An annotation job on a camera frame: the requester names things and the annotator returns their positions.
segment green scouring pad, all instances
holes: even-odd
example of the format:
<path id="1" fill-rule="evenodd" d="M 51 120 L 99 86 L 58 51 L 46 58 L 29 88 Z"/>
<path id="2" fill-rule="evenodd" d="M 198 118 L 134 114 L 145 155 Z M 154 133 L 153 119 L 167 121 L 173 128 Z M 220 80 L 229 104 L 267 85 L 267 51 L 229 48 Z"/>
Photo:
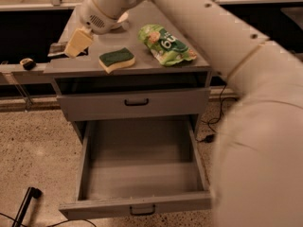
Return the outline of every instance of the green scouring pad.
<path id="1" fill-rule="evenodd" d="M 127 48 L 112 51 L 99 56 L 99 63 L 107 73 L 129 67 L 134 64 L 134 55 Z"/>

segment snack bag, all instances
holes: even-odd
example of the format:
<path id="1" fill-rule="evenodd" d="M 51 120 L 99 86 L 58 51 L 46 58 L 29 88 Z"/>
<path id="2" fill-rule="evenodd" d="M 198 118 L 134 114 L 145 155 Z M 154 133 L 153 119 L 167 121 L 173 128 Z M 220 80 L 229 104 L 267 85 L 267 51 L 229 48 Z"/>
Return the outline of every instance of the snack bag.
<path id="1" fill-rule="evenodd" d="M 153 56 L 164 66 L 172 66 L 181 61 L 192 61 L 197 58 L 193 50 L 159 25 L 141 27 L 138 39 L 150 49 Z"/>

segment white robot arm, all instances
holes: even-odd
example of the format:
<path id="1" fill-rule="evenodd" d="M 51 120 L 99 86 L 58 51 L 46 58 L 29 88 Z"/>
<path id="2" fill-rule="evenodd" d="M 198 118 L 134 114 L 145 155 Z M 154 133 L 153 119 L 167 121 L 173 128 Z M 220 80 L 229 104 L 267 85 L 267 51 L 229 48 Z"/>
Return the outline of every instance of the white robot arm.
<path id="1" fill-rule="evenodd" d="M 141 1 L 85 0 L 81 21 L 105 33 Z M 216 226 L 303 226 L 302 62 L 210 0 L 151 1 L 242 96 L 214 147 Z"/>

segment yellow sponge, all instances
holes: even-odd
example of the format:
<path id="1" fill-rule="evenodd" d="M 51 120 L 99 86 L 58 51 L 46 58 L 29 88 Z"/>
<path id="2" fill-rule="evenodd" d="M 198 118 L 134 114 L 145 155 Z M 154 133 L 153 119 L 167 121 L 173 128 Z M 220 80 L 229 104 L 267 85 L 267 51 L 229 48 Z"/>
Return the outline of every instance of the yellow sponge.
<path id="1" fill-rule="evenodd" d="M 100 55 L 99 63 L 109 74 L 116 69 L 132 66 L 134 64 L 134 55 L 127 48 L 123 48 Z"/>
<path id="2" fill-rule="evenodd" d="M 93 43 L 93 36 L 83 28 L 77 28 L 68 42 L 64 54 L 70 58 L 75 58 Z"/>

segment electrical cord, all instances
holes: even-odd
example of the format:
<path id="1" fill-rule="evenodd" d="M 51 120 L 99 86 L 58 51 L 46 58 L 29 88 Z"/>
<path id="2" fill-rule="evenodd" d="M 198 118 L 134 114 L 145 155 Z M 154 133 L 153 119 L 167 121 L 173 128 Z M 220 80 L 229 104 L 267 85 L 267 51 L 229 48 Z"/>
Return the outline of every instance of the electrical cord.
<path id="1" fill-rule="evenodd" d="M 26 225 L 24 225 L 24 224 L 18 222 L 15 218 L 12 218 L 12 217 L 10 217 L 10 216 L 7 216 L 6 214 L 3 214 L 3 213 L 1 213 L 1 212 L 0 212 L 0 216 L 4 216 L 4 217 L 6 217 L 6 218 L 9 218 L 9 219 L 11 219 L 12 221 L 15 221 L 15 222 L 19 223 L 19 224 L 20 224 L 21 226 L 23 226 L 23 227 L 29 227 L 29 226 L 26 226 Z M 55 226 L 59 226 L 59 225 L 61 225 L 61 224 L 64 224 L 64 223 L 70 222 L 70 221 L 75 221 L 75 220 L 65 220 L 65 221 L 62 221 L 62 222 L 59 222 L 59 223 L 55 223 L 55 224 L 52 224 L 52 225 L 47 225 L 47 226 L 45 226 L 45 227 L 55 227 Z M 93 222 L 91 222 L 91 221 L 89 221 L 89 220 L 87 220 L 87 219 L 81 219 L 81 220 L 79 220 L 79 221 L 85 221 L 85 222 L 90 223 L 92 226 L 97 227 L 97 225 L 96 225 L 95 223 L 93 223 Z"/>
<path id="2" fill-rule="evenodd" d="M 217 133 L 212 127 L 211 125 L 215 125 L 215 124 L 218 124 L 222 117 L 224 116 L 224 112 L 223 112 L 223 103 L 226 101 L 226 100 L 229 100 L 229 99 L 233 99 L 235 101 L 238 101 L 235 97 L 225 97 L 224 99 L 222 99 L 222 94 L 226 88 L 226 84 L 224 85 L 222 91 L 220 92 L 220 95 L 219 95 L 219 101 L 220 101 L 220 112 L 219 112 L 219 116 L 218 117 L 215 117 L 215 118 L 211 118 L 209 119 L 208 121 L 204 121 L 204 120 L 201 120 L 201 122 L 203 122 L 204 124 L 206 124 L 214 133 Z M 207 142 L 207 143 L 210 143 L 210 142 L 213 142 L 214 141 L 214 138 L 215 138 L 215 134 L 209 134 L 206 138 L 204 138 L 203 140 L 198 140 L 198 142 Z"/>

